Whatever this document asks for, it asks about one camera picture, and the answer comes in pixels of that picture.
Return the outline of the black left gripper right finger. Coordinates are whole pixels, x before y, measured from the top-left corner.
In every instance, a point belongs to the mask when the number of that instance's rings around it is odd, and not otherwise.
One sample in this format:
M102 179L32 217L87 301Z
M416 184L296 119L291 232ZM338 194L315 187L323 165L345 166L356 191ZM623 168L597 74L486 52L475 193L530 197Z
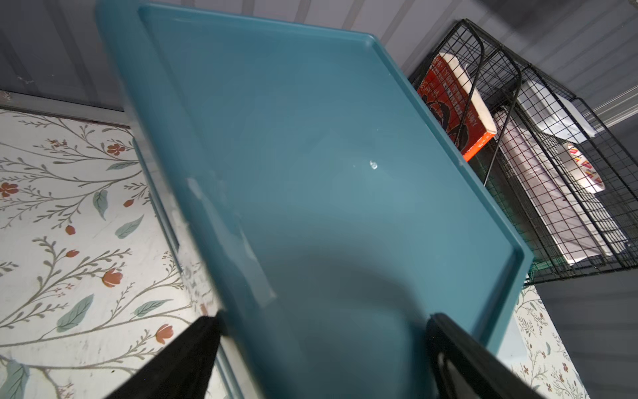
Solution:
M440 398L542 398L447 315L433 314L425 337Z

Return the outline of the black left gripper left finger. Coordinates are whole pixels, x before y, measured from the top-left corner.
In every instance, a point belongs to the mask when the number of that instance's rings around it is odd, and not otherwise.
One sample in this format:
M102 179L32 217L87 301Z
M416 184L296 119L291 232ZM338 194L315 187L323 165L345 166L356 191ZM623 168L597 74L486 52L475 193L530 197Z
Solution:
M221 337L221 317L198 318L109 397L204 398Z

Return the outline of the teal drawer cabinet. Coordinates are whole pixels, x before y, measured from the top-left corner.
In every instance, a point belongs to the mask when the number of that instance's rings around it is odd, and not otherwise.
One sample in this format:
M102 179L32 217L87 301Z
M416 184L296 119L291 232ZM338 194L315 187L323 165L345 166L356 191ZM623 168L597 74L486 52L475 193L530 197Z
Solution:
M497 358L531 251L374 36L151 1L96 25L244 397L440 398L433 314Z

